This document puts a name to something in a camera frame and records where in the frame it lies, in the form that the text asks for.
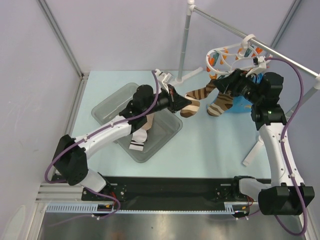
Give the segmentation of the brown striped sock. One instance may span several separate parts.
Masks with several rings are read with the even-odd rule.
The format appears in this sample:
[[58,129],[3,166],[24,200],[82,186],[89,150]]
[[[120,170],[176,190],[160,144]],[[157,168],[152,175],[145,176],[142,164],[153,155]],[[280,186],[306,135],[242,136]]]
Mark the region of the brown striped sock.
[[233,106],[234,98],[226,93],[218,93],[212,104],[207,106],[206,112],[212,117],[219,117]]
[[180,111],[181,117],[189,118],[198,112],[201,105],[200,100],[207,98],[208,95],[216,88],[214,81],[215,79],[211,79],[205,87],[189,91],[185,94],[184,97],[190,100],[191,104]]

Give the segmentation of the white black striped sock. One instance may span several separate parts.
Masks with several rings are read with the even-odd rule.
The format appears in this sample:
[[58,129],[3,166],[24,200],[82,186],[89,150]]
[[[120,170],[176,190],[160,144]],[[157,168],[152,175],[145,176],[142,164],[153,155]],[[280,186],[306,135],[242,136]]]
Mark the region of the white black striped sock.
[[131,141],[129,144],[129,149],[142,152],[144,149],[144,145],[145,144],[143,142]]

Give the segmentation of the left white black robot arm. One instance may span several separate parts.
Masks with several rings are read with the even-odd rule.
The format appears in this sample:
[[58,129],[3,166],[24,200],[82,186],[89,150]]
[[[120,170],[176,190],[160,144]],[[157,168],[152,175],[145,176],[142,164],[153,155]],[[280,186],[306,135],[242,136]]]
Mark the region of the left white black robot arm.
[[164,109],[176,113],[191,103],[171,85],[159,93],[154,93],[150,85],[141,85],[125,109],[108,123],[82,136],[62,136],[55,150],[53,166],[70,186],[81,185],[91,189],[97,199],[105,200],[110,195],[110,187],[100,173],[89,169],[88,159],[109,143],[141,129],[147,123],[148,115]]

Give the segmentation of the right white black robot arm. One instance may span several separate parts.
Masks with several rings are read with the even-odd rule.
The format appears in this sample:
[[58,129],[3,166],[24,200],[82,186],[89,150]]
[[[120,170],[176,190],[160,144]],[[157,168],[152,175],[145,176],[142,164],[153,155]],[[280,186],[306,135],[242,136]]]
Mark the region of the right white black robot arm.
[[235,177],[237,184],[230,188],[231,196],[237,201],[251,197],[264,215],[297,216],[313,200],[315,191],[305,185],[291,153],[288,122],[278,103],[283,81],[281,75],[267,72],[260,82],[254,82],[246,71],[236,69],[229,76],[216,79],[214,84],[222,93],[251,102],[251,118],[264,143],[271,172],[271,186],[253,177]]

